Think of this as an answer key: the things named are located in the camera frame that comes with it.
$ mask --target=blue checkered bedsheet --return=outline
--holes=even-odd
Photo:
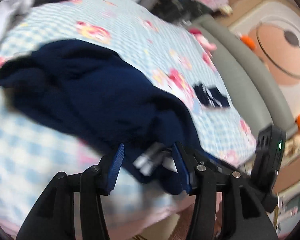
[[[202,82],[217,86],[229,98],[219,73],[202,59],[205,52],[195,38],[130,0],[70,0],[33,8],[8,33],[0,60],[72,38],[115,50],[154,85],[179,97],[207,152],[237,166],[254,153],[255,139],[231,102],[228,109],[204,108],[193,93],[191,87]],[[20,227],[55,173],[82,172],[100,155],[73,136],[11,111],[7,104],[0,89],[0,220]],[[149,210],[176,206],[185,197],[172,197],[156,183],[141,185],[121,169],[114,191],[102,203],[111,228],[144,218]]]

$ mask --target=navy blue sweater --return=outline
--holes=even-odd
[[[201,149],[182,101],[152,85],[116,52],[85,41],[52,42],[6,62],[0,86],[14,88],[14,106],[30,118],[104,154],[124,143],[123,167],[142,183],[158,179],[171,194],[182,191],[176,173],[159,166],[144,176],[133,161],[153,142]]]

